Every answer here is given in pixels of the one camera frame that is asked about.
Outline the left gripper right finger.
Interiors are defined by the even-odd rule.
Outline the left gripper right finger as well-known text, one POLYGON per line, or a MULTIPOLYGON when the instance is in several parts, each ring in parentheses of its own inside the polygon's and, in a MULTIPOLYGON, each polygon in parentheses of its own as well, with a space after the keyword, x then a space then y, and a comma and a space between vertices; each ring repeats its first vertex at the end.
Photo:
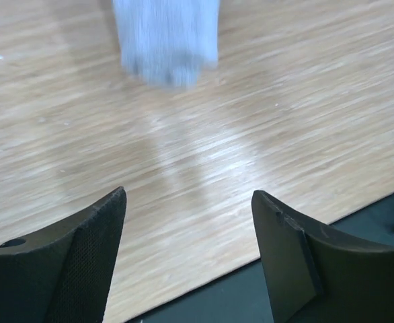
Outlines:
POLYGON ((262 190, 251 208, 275 322, 394 322, 394 246, 342 232, 262 190))

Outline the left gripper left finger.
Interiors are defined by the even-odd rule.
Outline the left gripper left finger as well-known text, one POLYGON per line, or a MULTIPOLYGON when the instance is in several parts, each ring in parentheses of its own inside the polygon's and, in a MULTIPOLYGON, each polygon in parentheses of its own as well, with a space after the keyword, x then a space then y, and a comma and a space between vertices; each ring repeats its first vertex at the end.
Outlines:
POLYGON ((118 187, 0 245, 0 322, 102 322, 126 214, 118 187))

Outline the grey panda towel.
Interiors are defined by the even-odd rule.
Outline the grey panda towel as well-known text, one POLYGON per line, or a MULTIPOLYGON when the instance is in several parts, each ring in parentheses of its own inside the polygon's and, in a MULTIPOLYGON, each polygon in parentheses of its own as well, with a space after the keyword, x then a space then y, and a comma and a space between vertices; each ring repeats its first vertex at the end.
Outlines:
POLYGON ((194 85, 218 65, 218 0, 113 1, 124 70, 147 83, 194 85))

